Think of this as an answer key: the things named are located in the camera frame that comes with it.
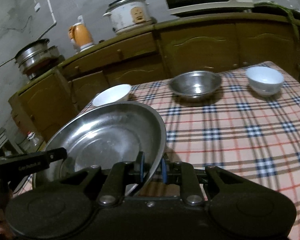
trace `wooden cabinet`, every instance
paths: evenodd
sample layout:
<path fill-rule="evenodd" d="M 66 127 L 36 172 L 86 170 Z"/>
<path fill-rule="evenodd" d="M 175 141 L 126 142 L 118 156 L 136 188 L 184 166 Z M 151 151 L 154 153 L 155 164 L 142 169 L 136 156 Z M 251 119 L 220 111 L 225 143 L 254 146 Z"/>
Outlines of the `wooden cabinet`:
<path fill-rule="evenodd" d="M 217 24 L 163 31 L 164 60 L 173 76 L 192 70 L 221 72 L 238 68 L 234 24 Z"/>
<path fill-rule="evenodd" d="M 152 33 L 144 33 L 84 56 L 64 67 L 62 74 L 69 80 L 80 73 L 156 51 Z"/>
<path fill-rule="evenodd" d="M 237 23 L 240 66 L 272 61 L 295 76 L 297 67 L 293 28 L 271 22 Z"/>
<path fill-rule="evenodd" d="M 18 100 L 45 141 L 79 113 L 68 83 L 58 71 L 18 95 Z"/>
<path fill-rule="evenodd" d="M 79 110 L 84 107 L 96 96 L 107 88 L 109 84 L 102 71 L 93 73 L 69 82 L 71 94 L 74 95 Z"/>
<path fill-rule="evenodd" d="M 104 70 L 110 86 L 136 85 L 168 78 L 160 55 L 153 55 L 111 66 Z"/>

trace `table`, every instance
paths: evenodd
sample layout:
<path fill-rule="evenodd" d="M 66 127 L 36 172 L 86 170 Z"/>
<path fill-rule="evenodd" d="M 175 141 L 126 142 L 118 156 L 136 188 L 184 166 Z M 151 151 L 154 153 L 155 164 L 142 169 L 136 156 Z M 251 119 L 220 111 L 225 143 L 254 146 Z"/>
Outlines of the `table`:
<path fill-rule="evenodd" d="M 290 239 L 300 240 L 300 83 L 272 62 L 258 65 L 283 74 L 280 94 L 258 96 L 241 68 L 221 73 L 222 87 L 203 103 L 180 101 L 169 80 L 133 86 L 130 100 L 161 115 L 171 161 L 216 165 L 289 197 L 298 210 Z M 90 103 L 81 114 L 93 108 Z M 165 195 L 167 186 L 154 183 L 146 192 Z"/>

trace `kettle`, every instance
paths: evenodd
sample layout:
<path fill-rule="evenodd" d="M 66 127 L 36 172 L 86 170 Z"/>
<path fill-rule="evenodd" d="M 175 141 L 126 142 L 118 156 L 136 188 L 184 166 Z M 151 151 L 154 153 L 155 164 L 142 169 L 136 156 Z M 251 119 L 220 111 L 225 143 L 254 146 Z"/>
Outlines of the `kettle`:
<path fill-rule="evenodd" d="M 78 17 L 78 22 L 69 28 L 68 36 L 77 52 L 94 45 L 91 33 L 83 22 L 83 17 Z"/>

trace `metal bowl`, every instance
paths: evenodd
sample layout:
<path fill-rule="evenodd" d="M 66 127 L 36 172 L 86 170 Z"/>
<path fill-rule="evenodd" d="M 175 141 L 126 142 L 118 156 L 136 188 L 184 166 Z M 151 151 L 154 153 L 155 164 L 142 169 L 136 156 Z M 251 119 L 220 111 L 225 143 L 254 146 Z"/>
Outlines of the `metal bowl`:
<path fill-rule="evenodd" d="M 221 86 L 221 76 L 210 71 L 191 71 L 170 80 L 170 90 L 187 101 L 200 101 Z"/>
<path fill-rule="evenodd" d="M 145 153 L 145 164 L 150 167 L 146 183 L 160 163 L 165 144 L 165 124 L 150 106 L 138 102 L 103 105 L 73 119 L 50 139 L 46 150 L 64 147 L 68 158 L 38 172 L 33 186 L 91 165 L 110 169 L 117 162 L 134 161 L 139 151 Z"/>

